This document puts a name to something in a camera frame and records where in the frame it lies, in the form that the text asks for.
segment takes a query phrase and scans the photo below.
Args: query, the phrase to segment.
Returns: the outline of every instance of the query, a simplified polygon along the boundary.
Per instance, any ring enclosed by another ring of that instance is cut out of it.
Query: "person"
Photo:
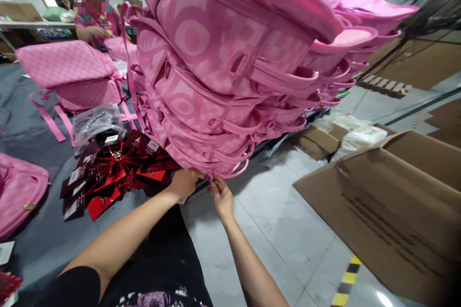
[[[121,36],[121,21],[108,0],[83,0],[77,5],[75,26],[77,37],[102,52],[107,52],[104,40]]]
[[[65,10],[73,10],[73,3],[70,0],[61,0],[59,7],[64,8]]]
[[[200,261],[176,204],[193,193],[199,178],[203,174],[193,169],[176,172],[166,189],[112,224],[75,257],[37,306],[212,307]],[[234,218],[227,183],[216,177],[209,189],[248,306],[287,307]],[[129,261],[137,249],[137,256]]]

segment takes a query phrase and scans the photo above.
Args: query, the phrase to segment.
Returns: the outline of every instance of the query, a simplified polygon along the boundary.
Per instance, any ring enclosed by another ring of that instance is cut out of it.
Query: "hazard tape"
[[[357,274],[360,269],[362,262],[360,259],[354,255],[354,257],[349,262],[344,276],[341,279],[341,284],[338,287],[338,291],[333,298],[331,307],[345,307],[347,305],[347,300],[349,299],[349,294],[351,293],[352,287],[355,284],[357,279]]]

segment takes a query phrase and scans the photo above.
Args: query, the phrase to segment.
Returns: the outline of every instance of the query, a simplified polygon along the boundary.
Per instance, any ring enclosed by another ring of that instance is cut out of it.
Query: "hand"
[[[94,37],[98,38],[109,38],[110,35],[107,30],[104,30],[100,26],[89,26],[86,28]]]
[[[233,195],[226,181],[216,177],[215,182],[212,182],[208,189],[215,200],[215,209],[221,222],[226,223],[234,219]]]
[[[199,179],[204,179],[204,176],[198,170],[179,170],[174,174],[173,181],[165,190],[173,194],[177,201],[180,201],[195,191],[195,184]]]

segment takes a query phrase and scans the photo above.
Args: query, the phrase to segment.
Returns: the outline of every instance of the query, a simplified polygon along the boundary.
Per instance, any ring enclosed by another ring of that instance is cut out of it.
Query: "gray floor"
[[[413,89],[405,98],[388,96],[354,87],[339,106],[344,113],[385,123],[408,109],[390,113],[431,99],[461,84],[461,73],[432,90]],[[444,103],[459,97],[453,96]],[[428,118],[430,109],[422,112]],[[391,126],[401,131],[414,125],[416,115]],[[436,128],[422,122],[417,129],[430,133]],[[272,158],[250,166],[229,181],[234,193],[237,221],[267,267],[290,306],[328,307],[353,253],[309,204],[291,186],[318,168],[318,163],[284,143]],[[217,307],[245,306],[226,234],[207,191],[194,196],[182,208],[189,233],[202,262],[206,285]],[[390,293],[363,265],[348,306],[419,306]]]

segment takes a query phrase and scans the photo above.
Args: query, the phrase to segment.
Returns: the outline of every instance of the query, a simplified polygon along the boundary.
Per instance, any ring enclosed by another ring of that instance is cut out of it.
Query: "wooden pallet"
[[[374,75],[369,75],[357,82],[358,86],[365,89],[371,89],[379,92],[380,94],[386,94],[394,98],[403,98],[413,88],[411,85],[404,83],[398,83],[386,78],[381,78]]]

